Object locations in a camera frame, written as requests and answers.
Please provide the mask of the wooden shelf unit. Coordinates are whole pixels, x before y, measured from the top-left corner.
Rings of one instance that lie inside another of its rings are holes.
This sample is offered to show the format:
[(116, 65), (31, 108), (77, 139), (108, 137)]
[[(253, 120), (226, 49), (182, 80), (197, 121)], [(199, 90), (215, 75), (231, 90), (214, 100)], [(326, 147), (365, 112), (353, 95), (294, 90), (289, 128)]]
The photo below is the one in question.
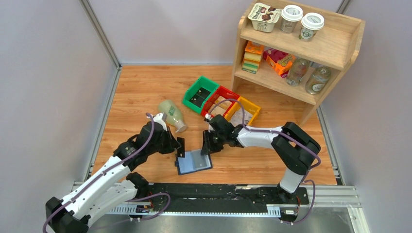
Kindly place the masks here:
[[(314, 39), (310, 42), (304, 42), (298, 38), (299, 26), (290, 34), (282, 33), (278, 26), (275, 26), (275, 29), (270, 33), (254, 30), (248, 15), (255, 4), (255, 0), (250, 3), (238, 24), (230, 89), (235, 92), (241, 81), (246, 80), (303, 101), (305, 108), (299, 125), (304, 125), (357, 59), (365, 21), (299, 4), (304, 13), (319, 13), (326, 20), (325, 26)], [(305, 91), (304, 85), (292, 87), (286, 84), (270, 69), (267, 63), (261, 64), (256, 74), (243, 71), (241, 64), (248, 41), (327, 66), (332, 70), (331, 78), (319, 94), (312, 95)]]

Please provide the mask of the left clear glass bottle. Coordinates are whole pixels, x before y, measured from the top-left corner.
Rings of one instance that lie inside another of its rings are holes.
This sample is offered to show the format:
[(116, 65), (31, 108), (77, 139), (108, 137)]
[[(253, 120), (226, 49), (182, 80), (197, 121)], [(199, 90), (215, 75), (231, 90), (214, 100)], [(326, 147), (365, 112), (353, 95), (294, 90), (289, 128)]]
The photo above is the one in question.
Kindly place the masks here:
[(295, 59), (286, 77), (287, 84), (290, 86), (298, 86), (307, 73), (309, 66), (309, 60), (304, 58)]

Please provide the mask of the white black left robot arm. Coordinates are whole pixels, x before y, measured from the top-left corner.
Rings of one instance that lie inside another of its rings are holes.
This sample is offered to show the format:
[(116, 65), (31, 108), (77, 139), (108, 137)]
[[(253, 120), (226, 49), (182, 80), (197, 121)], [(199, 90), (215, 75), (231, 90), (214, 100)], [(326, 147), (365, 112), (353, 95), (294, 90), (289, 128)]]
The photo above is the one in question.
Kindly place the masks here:
[(61, 199), (46, 202), (46, 221), (56, 233), (86, 233), (92, 225), (119, 204), (148, 197), (147, 182), (134, 172), (155, 153), (185, 151), (184, 139), (174, 138), (170, 128), (150, 121), (140, 133), (121, 143), (101, 169)]

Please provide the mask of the white lidded coffee cup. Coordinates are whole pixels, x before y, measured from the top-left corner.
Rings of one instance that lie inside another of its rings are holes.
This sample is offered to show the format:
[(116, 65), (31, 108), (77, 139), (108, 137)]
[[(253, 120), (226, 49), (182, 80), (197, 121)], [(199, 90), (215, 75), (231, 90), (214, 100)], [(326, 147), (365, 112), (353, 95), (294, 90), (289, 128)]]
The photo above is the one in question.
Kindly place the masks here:
[(287, 5), (281, 11), (280, 31), (283, 33), (292, 33), (297, 22), (303, 17), (303, 10), (297, 5)]
[(299, 39), (305, 42), (310, 42), (317, 32), (324, 27), (325, 19), (318, 13), (307, 13), (301, 19), (301, 30)]

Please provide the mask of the right white lidded coffee cup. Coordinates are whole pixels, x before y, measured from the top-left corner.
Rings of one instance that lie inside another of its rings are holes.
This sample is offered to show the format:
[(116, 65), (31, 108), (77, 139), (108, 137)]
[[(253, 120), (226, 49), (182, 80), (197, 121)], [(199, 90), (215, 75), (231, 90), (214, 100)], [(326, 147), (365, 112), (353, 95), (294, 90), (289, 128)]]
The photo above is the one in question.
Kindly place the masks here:
[(301, 19), (301, 30), (299, 39), (305, 42), (310, 42), (317, 32), (324, 27), (325, 19), (318, 13), (307, 13)]

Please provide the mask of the green liquid plastic bottle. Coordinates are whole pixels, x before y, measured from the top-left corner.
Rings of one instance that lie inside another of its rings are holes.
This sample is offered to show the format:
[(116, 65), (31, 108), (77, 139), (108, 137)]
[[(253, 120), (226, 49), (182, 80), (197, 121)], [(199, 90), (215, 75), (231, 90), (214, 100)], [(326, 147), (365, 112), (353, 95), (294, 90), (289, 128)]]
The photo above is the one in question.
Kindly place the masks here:
[(183, 115), (172, 100), (165, 100), (158, 105), (158, 111), (167, 115), (166, 122), (173, 125), (177, 133), (187, 129)]

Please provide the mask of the red plastic bin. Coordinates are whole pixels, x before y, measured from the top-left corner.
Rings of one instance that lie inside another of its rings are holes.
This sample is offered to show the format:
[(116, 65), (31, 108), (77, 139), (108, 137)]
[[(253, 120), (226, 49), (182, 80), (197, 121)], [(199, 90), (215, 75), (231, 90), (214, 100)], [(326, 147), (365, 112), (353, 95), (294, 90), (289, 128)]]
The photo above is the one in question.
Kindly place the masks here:
[(237, 93), (225, 88), (224, 86), (219, 86), (218, 89), (213, 93), (213, 95), (206, 100), (201, 110), (201, 115), (205, 116), (207, 113), (209, 113), (212, 116), (225, 116), (230, 107), (233, 106), (234, 102), (224, 101), (220, 103), (218, 106), (216, 106), (216, 104), (225, 99), (237, 100), (239, 97), (240, 95), (238, 95)]

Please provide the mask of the tan cards in red bin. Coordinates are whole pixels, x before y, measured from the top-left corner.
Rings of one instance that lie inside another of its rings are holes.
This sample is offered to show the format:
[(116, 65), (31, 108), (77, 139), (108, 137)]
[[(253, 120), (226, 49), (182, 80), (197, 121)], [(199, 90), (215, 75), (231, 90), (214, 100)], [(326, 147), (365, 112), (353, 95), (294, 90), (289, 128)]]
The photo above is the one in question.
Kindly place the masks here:
[(215, 116), (215, 115), (224, 115), (227, 110), (230, 108), (230, 106), (232, 105), (233, 102), (227, 100), (225, 101), (225, 98), (222, 96), (217, 97), (210, 109), (208, 110), (208, 113)]

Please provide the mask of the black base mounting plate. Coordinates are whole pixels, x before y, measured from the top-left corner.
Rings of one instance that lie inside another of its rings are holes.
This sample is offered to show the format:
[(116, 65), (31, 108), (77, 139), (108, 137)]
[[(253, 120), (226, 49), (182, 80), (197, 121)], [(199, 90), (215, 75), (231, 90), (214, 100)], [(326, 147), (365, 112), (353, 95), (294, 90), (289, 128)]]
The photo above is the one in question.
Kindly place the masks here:
[(276, 186), (253, 186), (204, 183), (132, 184), (136, 198), (162, 192), (169, 194), (150, 198), (154, 211), (214, 214), (261, 214), (270, 204), (297, 206), (310, 204), (308, 192), (300, 187), (295, 194), (286, 194)]

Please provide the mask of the orange pink snack box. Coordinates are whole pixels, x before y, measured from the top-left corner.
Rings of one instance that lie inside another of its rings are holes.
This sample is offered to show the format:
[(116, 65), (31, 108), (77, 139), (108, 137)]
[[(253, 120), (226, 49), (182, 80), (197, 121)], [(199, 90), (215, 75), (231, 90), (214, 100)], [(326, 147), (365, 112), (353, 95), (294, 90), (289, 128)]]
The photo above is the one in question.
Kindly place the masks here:
[(263, 60), (266, 61), (281, 78), (287, 77), (295, 59), (296, 57), (294, 55), (276, 49), (268, 49), (263, 53)]

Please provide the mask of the chobani yogurt cup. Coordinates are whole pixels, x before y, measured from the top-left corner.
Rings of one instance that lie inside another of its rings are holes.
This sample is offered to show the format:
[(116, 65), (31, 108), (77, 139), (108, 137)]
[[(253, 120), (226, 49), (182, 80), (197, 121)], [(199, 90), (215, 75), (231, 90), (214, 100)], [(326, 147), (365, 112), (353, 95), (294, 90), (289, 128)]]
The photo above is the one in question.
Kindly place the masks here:
[(281, 17), (282, 9), (274, 8), (264, 3), (255, 3), (248, 19), (251, 20), (254, 30), (270, 33)]

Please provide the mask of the silver cards in yellow bin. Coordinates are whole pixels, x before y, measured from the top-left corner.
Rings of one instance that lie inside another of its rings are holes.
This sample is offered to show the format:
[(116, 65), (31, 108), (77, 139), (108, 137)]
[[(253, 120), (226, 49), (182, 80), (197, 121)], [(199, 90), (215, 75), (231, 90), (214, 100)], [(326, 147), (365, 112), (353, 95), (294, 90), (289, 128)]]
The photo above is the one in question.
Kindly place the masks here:
[(240, 120), (244, 119), (243, 122), (244, 122), (245, 125), (248, 125), (248, 124), (250, 123), (250, 121), (252, 120), (252, 118), (253, 118), (253, 114), (252, 114), (252, 113), (250, 113), (250, 112), (248, 112), (248, 111), (243, 112), (242, 109), (239, 109), (239, 110), (237, 111), (237, 114), (238, 114), (238, 118), (239, 118)]

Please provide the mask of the black cards in green bin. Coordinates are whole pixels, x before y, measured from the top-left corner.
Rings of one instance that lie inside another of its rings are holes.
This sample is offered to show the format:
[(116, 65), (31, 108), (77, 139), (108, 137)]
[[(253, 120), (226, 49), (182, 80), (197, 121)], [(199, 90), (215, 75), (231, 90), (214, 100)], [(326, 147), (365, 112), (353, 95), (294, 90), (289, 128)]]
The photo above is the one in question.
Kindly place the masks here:
[(195, 106), (202, 108), (204, 101), (207, 99), (209, 96), (210, 91), (200, 88), (191, 98), (190, 102), (193, 103)]

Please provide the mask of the left white lidded coffee cup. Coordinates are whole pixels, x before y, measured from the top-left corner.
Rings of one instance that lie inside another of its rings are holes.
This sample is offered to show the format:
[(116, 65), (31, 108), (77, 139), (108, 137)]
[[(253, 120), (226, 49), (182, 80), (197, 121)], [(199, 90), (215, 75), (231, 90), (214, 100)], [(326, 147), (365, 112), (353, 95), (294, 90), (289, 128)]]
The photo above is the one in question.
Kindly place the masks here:
[(292, 33), (297, 22), (303, 17), (303, 10), (297, 5), (287, 5), (281, 11), (280, 31), (283, 33)]

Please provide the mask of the aluminium frame rail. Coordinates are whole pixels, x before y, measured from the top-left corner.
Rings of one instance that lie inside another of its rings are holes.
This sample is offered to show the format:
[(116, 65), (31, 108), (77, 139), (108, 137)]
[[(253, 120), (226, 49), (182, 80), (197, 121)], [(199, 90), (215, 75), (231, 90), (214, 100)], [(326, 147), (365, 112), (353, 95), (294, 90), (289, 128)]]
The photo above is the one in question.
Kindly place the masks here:
[(77, 218), (90, 216), (92, 225), (110, 211), (132, 216), (164, 214), (178, 216), (275, 217), (289, 225), (303, 221), (300, 208), (347, 208), (356, 232), (369, 228), (354, 188), (304, 185), (293, 194), (275, 185), (149, 183), (124, 180), (94, 195), (91, 189), (70, 195), (67, 207)]

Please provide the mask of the green plastic bin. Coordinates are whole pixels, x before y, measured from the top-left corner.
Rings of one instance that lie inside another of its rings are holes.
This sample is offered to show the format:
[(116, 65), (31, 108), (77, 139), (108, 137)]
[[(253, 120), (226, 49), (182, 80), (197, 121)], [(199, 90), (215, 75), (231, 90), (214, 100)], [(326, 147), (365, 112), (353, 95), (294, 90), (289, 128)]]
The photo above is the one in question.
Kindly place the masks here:
[(205, 76), (200, 76), (185, 92), (182, 103), (200, 114), (206, 101), (220, 85)]

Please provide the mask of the clear glass bottle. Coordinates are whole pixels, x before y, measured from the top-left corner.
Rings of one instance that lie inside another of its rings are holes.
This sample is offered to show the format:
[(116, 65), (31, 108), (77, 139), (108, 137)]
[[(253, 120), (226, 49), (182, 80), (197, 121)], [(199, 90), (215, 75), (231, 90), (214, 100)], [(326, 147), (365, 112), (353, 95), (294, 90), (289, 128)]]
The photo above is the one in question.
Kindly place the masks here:
[(305, 91), (312, 95), (320, 93), (329, 81), (331, 74), (331, 68), (327, 66), (317, 67), (309, 77), (305, 86)]
[(286, 77), (287, 84), (290, 86), (298, 86), (307, 73), (309, 66), (309, 60), (304, 58), (295, 59)]

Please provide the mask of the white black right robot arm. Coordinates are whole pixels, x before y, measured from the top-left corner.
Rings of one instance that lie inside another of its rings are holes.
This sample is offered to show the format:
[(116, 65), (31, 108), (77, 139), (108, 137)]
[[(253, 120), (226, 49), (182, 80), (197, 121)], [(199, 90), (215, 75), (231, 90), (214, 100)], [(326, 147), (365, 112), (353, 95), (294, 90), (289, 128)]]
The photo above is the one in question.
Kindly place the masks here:
[(278, 199), (290, 203), (308, 172), (320, 163), (321, 146), (294, 122), (276, 128), (258, 128), (239, 124), (234, 126), (223, 116), (206, 120), (209, 129), (203, 131), (201, 155), (220, 152), (224, 145), (273, 149), (286, 166), (277, 190)]

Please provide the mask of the blue leather card holder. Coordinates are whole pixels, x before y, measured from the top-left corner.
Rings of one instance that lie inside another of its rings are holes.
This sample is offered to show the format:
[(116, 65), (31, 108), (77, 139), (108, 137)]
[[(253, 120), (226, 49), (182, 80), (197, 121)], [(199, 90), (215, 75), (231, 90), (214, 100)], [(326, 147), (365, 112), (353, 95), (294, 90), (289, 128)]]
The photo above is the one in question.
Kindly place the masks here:
[(210, 155), (201, 155), (201, 149), (186, 151), (184, 157), (176, 156), (175, 166), (177, 167), (178, 175), (185, 175), (213, 168)]

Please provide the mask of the stack of sponges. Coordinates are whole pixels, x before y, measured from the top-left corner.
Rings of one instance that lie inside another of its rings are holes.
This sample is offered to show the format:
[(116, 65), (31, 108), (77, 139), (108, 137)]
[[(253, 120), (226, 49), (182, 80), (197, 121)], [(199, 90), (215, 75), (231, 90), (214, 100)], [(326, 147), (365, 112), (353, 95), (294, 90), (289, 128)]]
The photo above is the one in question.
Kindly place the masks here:
[(248, 41), (244, 50), (242, 70), (256, 74), (263, 57), (264, 49), (264, 45)]

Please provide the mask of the yellow plastic bin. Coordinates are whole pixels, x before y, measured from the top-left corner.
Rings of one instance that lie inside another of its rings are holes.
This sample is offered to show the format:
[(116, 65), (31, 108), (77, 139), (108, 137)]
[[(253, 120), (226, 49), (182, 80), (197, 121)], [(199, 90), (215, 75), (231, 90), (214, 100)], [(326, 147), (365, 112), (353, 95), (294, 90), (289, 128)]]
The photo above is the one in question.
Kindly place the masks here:
[[(258, 114), (261, 110), (261, 107), (254, 104), (254, 103), (252, 103), (252, 102), (250, 102), (249, 100), (245, 99), (244, 97), (239, 97), (237, 100), (241, 103), (241, 105), (243, 106), (245, 111), (248, 111), (248, 112), (253, 114), (253, 118), (250, 121), (250, 123), (248, 124), (248, 126), (251, 126), (253, 120), (255, 120), (257, 118), (257, 116), (258, 116)], [(227, 113), (225, 113), (225, 115), (224, 115), (224, 118), (234, 126), (242, 124), (242, 120), (240, 120), (238, 118), (238, 114), (237, 114), (237, 111), (239, 109), (242, 109), (240, 107), (239, 103), (234, 102), (231, 105), (231, 107), (229, 108), (229, 110), (227, 111)]]

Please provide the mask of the right clear glass bottle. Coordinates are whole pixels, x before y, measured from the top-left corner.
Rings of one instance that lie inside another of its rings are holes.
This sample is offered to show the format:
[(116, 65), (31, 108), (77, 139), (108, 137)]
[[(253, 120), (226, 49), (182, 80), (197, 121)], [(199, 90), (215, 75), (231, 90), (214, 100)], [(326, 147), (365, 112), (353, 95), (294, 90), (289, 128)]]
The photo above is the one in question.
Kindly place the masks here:
[(327, 66), (317, 67), (309, 77), (305, 86), (305, 91), (312, 95), (320, 93), (329, 81), (331, 74), (331, 68)]

